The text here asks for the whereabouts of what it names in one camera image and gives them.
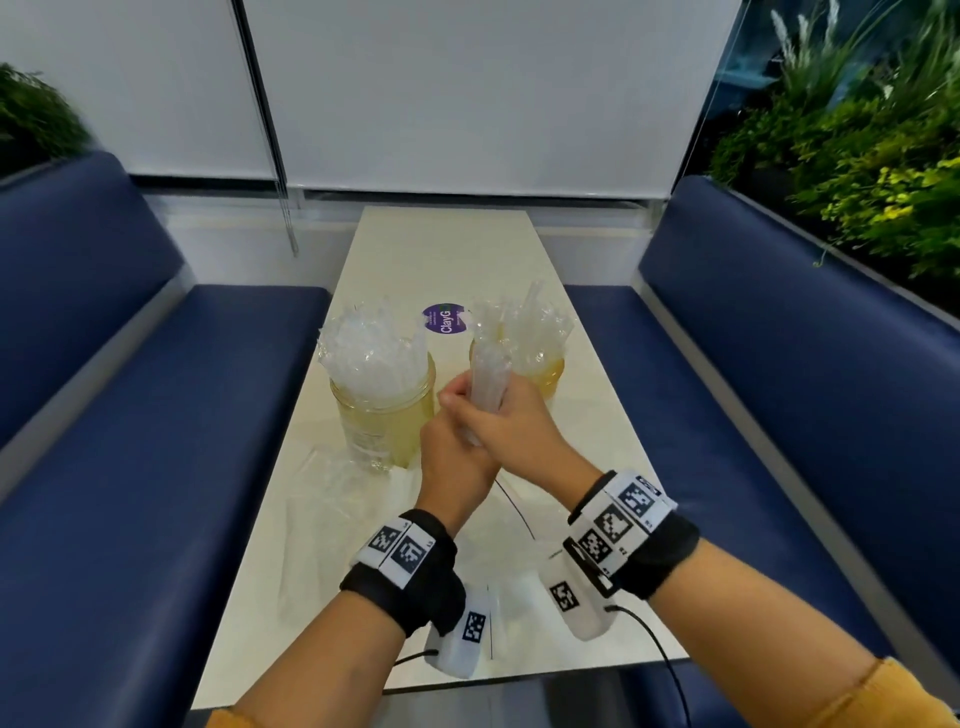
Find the bench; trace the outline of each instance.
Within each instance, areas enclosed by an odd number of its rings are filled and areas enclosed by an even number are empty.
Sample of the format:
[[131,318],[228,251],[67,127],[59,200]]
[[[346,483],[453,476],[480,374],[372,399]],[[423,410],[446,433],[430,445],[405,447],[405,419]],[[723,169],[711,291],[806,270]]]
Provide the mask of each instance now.
[[[928,640],[960,668],[960,333],[704,178],[677,188],[644,284],[729,383]],[[632,288],[570,298],[660,479],[704,535],[892,647]],[[692,663],[694,725],[746,724]],[[683,726],[664,666],[623,671],[639,725]]]
[[[0,230],[2,446],[182,259],[106,153],[6,190]],[[328,304],[192,287],[0,503],[0,724],[180,724]]]

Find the white table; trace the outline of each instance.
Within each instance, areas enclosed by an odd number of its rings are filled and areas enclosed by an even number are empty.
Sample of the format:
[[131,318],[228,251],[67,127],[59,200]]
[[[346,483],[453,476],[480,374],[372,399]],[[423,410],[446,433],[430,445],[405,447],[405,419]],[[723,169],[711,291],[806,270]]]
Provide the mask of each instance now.
[[[353,238],[329,315],[338,315],[350,303],[387,296],[394,310],[409,311],[416,317],[434,303],[469,305],[501,295],[522,297],[534,279],[544,280],[548,300],[573,310],[525,212],[368,206]],[[430,332],[427,336],[437,362],[439,388],[468,366],[470,335]],[[570,336],[553,413],[565,437],[601,469],[629,467],[656,480],[582,328]],[[378,502],[368,504],[369,512],[363,517],[357,516],[361,525],[346,519],[336,521],[338,527],[349,526],[342,540],[351,543],[315,546],[319,537],[314,532],[317,529],[310,527],[311,514],[331,518],[329,504],[314,505],[316,498],[324,495],[322,488],[333,488],[329,485],[330,473],[342,469],[344,449],[329,380],[324,368],[314,361],[300,390],[194,698],[195,709],[235,702],[298,635],[310,616],[336,594],[334,582],[357,540],[362,541],[384,520],[384,509],[405,505],[391,502],[404,487],[396,485],[396,473],[393,486],[382,475],[369,476],[369,482],[361,478],[348,491],[352,500],[344,498],[343,510],[352,508],[349,512],[355,513],[357,499],[364,493],[372,494],[369,499]],[[507,476],[504,484],[513,492],[517,507],[531,522],[538,539],[530,539],[513,506],[497,488],[458,537],[458,572],[467,581],[492,583],[493,592],[500,598],[489,630],[493,644],[489,639],[485,642],[485,654],[473,681],[659,661],[660,654],[646,632],[622,615],[610,632],[592,642],[581,643],[569,633],[528,568],[544,550],[553,550],[553,545],[559,544],[565,529],[564,513],[525,481]],[[342,492],[331,490],[327,494]],[[517,558],[508,558],[505,548],[518,549]],[[285,553],[291,559],[286,566]],[[295,561],[290,554],[296,553],[300,557],[314,554],[321,564],[317,568],[327,571],[323,583],[318,585],[316,570],[307,565],[304,571],[303,564],[300,577],[289,578]],[[484,553],[494,556],[484,561]],[[320,561],[327,555],[329,558]],[[285,569],[288,584],[281,607],[280,582]],[[647,621],[671,659],[685,657],[645,603],[623,593],[617,595],[617,601]],[[403,654],[420,651],[425,639],[424,628],[407,641]],[[387,690],[451,682],[459,681],[416,660],[394,670]]]

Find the hand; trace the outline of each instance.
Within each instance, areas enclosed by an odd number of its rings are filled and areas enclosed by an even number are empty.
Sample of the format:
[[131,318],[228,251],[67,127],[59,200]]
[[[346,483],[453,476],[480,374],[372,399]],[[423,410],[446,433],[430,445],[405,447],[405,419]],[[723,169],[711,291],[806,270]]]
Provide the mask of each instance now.
[[453,538],[490,493],[500,472],[485,448],[471,445],[442,409],[420,429],[423,482],[417,508],[436,516]]
[[537,385],[511,375],[496,414],[469,402],[469,386],[469,371],[447,384],[440,393],[444,411],[468,427],[508,472],[540,486],[572,510],[601,473],[560,434]]

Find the round purple label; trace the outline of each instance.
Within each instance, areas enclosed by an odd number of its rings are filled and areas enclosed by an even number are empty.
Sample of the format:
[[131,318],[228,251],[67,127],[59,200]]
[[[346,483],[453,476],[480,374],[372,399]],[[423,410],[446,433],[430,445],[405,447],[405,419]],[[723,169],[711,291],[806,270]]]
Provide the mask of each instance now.
[[464,308],[459,303],[434,303],[423,310],[426,327],[436,333],[460,333],[467,330],[460,314]]

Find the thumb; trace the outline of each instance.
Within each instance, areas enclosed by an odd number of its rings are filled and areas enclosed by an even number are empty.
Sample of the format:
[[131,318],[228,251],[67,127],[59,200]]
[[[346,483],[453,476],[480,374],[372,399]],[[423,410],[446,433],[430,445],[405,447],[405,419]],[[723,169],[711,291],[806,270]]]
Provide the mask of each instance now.
[[484,433],[490,431],[495,415],[477,409],[466,397],[460,397],[451,392],[441,392],[440,406],[453,415],[453,419],[460,425],[473,430],[477,437],[483,439]]

